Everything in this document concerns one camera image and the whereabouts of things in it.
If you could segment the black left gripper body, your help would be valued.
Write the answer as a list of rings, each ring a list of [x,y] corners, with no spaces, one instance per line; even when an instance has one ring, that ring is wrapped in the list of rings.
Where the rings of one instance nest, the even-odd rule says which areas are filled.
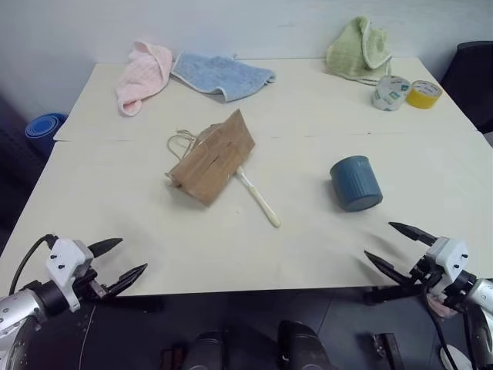
[[[114,298],[115,292],[96,278],[98,273],[89,265],[83,276],[77,277],[73,283],[73,291],[80,301],[104,301]]]

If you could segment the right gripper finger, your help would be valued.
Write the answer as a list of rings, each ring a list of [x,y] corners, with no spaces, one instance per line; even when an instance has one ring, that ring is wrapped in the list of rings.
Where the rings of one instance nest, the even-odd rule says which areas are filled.
[[[370,262],[384,275],[390,278],[392,281],[396,282],[401,286],[407,286],[410,284],[409,277],[399,273],[395,270],[394,266],[388,263],[386,260],[372,254],[368,251],[364,252],[365,256],[370,260]]]
[[[429,247],[431,247],[438,239],[437,237],[411,225],[398,222],[389,222],[388,224],[405,237],[413,241],[420,241]]]

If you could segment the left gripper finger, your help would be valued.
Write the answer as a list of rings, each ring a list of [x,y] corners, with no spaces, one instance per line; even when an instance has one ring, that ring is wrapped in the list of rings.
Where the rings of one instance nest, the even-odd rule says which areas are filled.
[[[115,297],[132,286],[143,274],[147,266],[148,264],[139,265],[121,275],[116,283],[103,288],[103,297]]]
[[[88,249],[92,252],[93,257],[97,258],[106,254],[121,242],[122,242],[122,238],[119,237],[109,238],[89,245]]]

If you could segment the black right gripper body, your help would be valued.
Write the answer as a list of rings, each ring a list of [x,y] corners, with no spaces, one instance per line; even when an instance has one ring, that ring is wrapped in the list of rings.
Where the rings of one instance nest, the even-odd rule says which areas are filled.
[[[446,271],[445,246],[433,246],[416,263],[410,271],[410,282],[402,287],[403,296],[413,297],[419,295],[424,288],[424,293],[430,293],[433,298],[446,298],[445,290],[448,282]]]

